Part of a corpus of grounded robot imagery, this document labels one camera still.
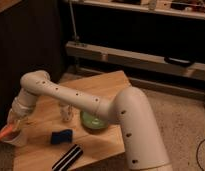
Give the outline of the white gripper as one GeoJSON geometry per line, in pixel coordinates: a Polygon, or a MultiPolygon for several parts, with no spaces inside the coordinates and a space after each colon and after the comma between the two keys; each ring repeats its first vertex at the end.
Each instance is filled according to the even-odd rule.
{"type": "Polygon", "coordinates": [[[14,110],[10,109],[7,117],[7,126],[11,132],[20,132],[27,120],[27,116],[18,115],[14,110]]]}

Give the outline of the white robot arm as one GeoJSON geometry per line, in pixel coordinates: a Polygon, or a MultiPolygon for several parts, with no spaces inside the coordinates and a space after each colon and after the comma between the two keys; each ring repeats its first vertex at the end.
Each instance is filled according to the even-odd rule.
{"type": "Polygon", "coordinates": [[[20,79],[7,121],[15,123],[33,113],[37,99],[46,95],[121,127],[127,163],[136,171],[173,171],[156,118],[144,92],[129,86],[114,99],[58,85],[44,70],[29,72],[20,79]]]}

